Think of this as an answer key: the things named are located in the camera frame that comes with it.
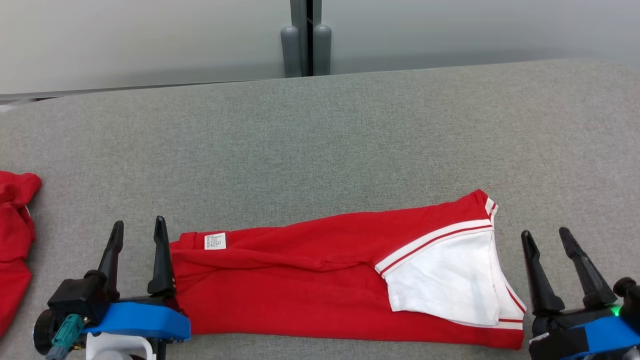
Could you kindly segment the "red white basketball jersey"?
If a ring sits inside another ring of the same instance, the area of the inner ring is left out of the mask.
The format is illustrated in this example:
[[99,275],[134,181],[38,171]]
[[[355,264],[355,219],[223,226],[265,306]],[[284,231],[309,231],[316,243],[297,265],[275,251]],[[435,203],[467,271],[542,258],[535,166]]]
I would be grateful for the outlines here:
[[186,232],[170,244],[194,334],[265,334],[519,350],[526,306],[478,189],[424,207],[282,227]]

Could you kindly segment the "red basketball shorts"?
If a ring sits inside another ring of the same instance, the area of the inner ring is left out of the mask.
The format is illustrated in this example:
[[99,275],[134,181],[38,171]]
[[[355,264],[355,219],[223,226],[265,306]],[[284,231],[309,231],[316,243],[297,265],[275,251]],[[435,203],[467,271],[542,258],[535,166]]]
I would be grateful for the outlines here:
[[0,338],[11,326],[32,277],[26,258],[35,226],[27,205],[41,186],[34,173],[0,171]]

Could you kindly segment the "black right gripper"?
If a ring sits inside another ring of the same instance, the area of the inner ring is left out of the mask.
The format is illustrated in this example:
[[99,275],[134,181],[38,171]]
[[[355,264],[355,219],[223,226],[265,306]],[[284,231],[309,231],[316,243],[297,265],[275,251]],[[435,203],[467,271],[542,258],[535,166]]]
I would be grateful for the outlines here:
[[[558,234],[567,257],[573,262],[576,269],[583,290],[582,303],[585,308],[603,308],[614,304],[618,300],[615,294],[622,296],[622,305],[612,305],[604,309],[603,316],[589,322],[618,316],[621,317],[626,325],[640,334],[640,285],[630,277],[624,277],[614,284],[613,291],[569,228],[560,227]],[[540,251],[530,231],[522,231],[521,243],[532,314],[535,316],[549,316],[561,313],[565,310],[565,304],[555,294],[553,287],[550,285],[540,262]],[[561,360],[570,350],[570,341],[567,337],[569,330],[589,322],[570,326],[567,329],[547,332],[531,339],[531,360]],[[578,358],[578,360],[640,360],[640,345],[604,354],[588,355],[585,358]]]

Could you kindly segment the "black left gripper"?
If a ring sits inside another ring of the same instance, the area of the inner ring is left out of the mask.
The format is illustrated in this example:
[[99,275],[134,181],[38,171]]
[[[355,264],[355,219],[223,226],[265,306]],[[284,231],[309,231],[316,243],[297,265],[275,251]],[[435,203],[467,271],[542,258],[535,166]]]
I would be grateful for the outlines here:
[[35,349],[46,357],[66,357],[71,351],[85,350],[88,357],[111,351],[124,356],[124,350],[138,347],[148,357],[163,357],[172,340],[112,333],[82,333],[86,327],[99,325],[110,305],[133,302],[166,306],[179,312],[173,262],[166,220],[157,216],[153,241],[155,255],[147,297],[121,298],[117,289],[119,254],[124,244],[124,222],[114,223],[98,269],[90,269],[82,279],[62,281],[36,320],[32,331]]

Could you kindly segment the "grey metal partition post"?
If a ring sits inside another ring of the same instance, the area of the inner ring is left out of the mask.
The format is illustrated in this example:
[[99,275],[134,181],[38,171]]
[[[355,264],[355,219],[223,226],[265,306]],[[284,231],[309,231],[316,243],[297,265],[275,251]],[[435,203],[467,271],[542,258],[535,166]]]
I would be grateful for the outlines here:
[[279,32],[285,77],[329,75],[333,32],[323,23],[323,0],[290,0],[290,12]]

